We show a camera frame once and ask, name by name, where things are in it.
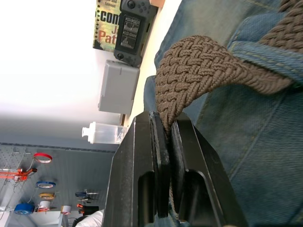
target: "yellow tape roll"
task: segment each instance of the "yellow tape roll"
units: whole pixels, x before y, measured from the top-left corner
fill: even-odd
[[[50,194],[50,193],[41,193],[39,196],[44,200],[53,200],[54,198],[54,194]]]

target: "book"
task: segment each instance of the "book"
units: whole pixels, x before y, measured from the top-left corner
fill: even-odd
[[[97,0],[93,48],[114,52],[121,0]]]

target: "orange tool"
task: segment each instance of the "orange tool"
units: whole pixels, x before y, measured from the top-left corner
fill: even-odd
[[[22,169],[17,169],[16,172],[0,172],[0,178],[14,179],[15,182],[26,181],[28,175],[37,172],[37,169],[32,168],[28,171],[23,171]]]

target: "blue tape roll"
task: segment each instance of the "blue tape roll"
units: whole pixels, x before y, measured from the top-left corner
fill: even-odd
[[[21,203],[15,207],[15,214],[28,215],[34,212],[35,206],[28,203]]]
[[[49,181],[38,181],[36,183],[36,187],[38,188],[53,188],[55,187],[56,184],[54,182],[49,182]]]
[[[76,197],[85,197],[85,196],[87,196],[87,194],[86,194],[86,192],[76,192],[75,196]]]

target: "clear plastic bottle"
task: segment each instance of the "clear plastic bottle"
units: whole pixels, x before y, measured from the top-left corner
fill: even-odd
[[[82,129],[82,137],[88,136],[90,143],[120,144],[126,133],[127,127],[96,122]]]

